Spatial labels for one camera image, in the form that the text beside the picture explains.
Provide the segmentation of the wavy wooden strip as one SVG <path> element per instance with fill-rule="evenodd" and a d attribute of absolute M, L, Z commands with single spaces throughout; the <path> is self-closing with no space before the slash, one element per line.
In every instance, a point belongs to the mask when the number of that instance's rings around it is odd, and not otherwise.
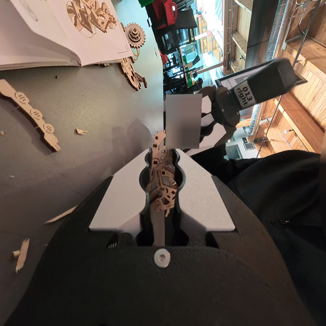
<path fill-rule="evenodd" d="M 54 149 L 60 151 L 59 140 L 54 135 L 54 127 L 46 123 L 40 110 L 33 108 L 23 92 L 16 91 L 5 79 L 0 80 L 0 93 L 2 96 L 12 99 L 28 116 L 32 118 L 38 128 L 44 134 L 44 140 Z"/>

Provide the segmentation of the office chair with red bag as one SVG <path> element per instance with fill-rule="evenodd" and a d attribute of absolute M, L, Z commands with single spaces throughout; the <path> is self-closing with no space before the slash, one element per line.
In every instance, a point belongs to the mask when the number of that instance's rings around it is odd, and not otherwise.
<path fill-rule="evenodd" d="M 198 25 L 190 6 L 182 6 L 178 1 L 155 0 L 145 9 L 161 54 L 169 55 L 195 41 Z"/>

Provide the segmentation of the person's black clothing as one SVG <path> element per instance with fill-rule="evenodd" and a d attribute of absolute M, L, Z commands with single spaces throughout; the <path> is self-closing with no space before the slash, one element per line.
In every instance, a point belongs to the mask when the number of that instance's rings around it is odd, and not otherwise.
<path fill-rule="evenodd" d="M 326 324 L 325 189 L 318 153 L 287 150 L 264 158 L 225 159 L 222 144 L 192 156 L 262 222 L 317 325 Z"/>

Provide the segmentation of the flat wooden side panel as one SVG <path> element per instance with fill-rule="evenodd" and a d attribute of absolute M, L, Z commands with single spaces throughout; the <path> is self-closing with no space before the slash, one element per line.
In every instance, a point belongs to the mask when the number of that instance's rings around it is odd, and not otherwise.
<path fill-rule="evenodd" d="M 136 91 L 141 89 L 141 84 L 143 84 L 144 87 L 147 88 L 148 85 L 146 79 L 140 76 L 134 70 L 133 63 L 135 63 L 133 57 L 126 57 L 121 59 L 119 64 L 122 73 L 124 74 L 126 80 L 129 82 L 130 86 Z"/>

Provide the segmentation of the wooden buggy model chassis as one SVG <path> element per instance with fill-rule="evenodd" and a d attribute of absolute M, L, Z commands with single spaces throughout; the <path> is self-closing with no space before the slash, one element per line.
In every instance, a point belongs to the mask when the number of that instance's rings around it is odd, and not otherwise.
<path fill-rule="evenodd" d="M 174 179 L 173 151 L 165 145 L 165 130 L 157 133 L 152 146 L 152 165 L 147 191 L 150 206 L 156 213 L 164 212 L 165 217 L 174 208 L 178 185 Z"/>

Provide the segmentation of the stacked wooden gear wheel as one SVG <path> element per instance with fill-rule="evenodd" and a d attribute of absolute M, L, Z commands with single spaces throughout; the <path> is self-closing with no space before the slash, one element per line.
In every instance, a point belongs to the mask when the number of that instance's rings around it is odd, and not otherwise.
<path fill-rule="evenodd" d="M 129 45 L 133 49 L 140 49 L 145 44 L 145 32 L 139 24 L 132 22 L 127 24 L 127 26 L 124 26 L 121 23 L 121 26 L 126 35 Z"/>

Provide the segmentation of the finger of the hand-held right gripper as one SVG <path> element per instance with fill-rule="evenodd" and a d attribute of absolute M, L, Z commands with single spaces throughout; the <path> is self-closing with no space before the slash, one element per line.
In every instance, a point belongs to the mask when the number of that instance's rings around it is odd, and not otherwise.
<path fill-rule="evenodd" d="M 202 127 L 214 126 L 215 121 L 212 116 L 211 101 L 208 96 L 202 98 Z"/>
<path fill-rule="evenodd" d="M 200 149 L 212 148 L 224 137 L 226 130 L 221 124 L 214 124 L 210 134 L 203 136 L 202 141 L 199 144 Z"/>

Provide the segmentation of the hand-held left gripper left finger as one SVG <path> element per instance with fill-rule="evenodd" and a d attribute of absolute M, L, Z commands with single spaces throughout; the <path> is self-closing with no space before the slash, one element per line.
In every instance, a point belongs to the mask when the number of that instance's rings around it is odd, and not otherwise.
<path fill-rule="evenodd" d="M 91 231 L 130 233 L 142 231 L 153 236 L 150 199 L 152 149 L 146 149 L 114 174 L 89 225 Z"/>

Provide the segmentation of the silver ventilation duct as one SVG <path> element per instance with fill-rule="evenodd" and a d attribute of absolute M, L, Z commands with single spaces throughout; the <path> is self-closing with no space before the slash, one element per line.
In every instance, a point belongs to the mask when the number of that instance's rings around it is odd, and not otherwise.
<path fill-rule="evenodd" d="M 245 68 L 279 56 L 292 8 L 289 0 L 253 1 Z"/>

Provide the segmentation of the white instruction booklet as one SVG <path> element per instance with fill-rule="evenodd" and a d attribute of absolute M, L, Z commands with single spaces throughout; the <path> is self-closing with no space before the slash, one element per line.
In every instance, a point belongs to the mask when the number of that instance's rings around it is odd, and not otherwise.
<path fill-rule="evenodd" d="M 111 1 L 0 1 L 1 71 L 84 67 L 130 56 Z"/>

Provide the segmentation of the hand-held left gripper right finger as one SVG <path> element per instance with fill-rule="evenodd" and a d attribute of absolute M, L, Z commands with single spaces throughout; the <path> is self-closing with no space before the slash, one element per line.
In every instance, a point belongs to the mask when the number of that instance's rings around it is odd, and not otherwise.
<path fill-rule="evenodd" d="M 176 168 L 182 176 L 175 199 L 180 228 L 189 238 L 205 238 L 208 232 L 231 232 L 234 222 L 213 176 L 180 149 L 175 150 Z"/>

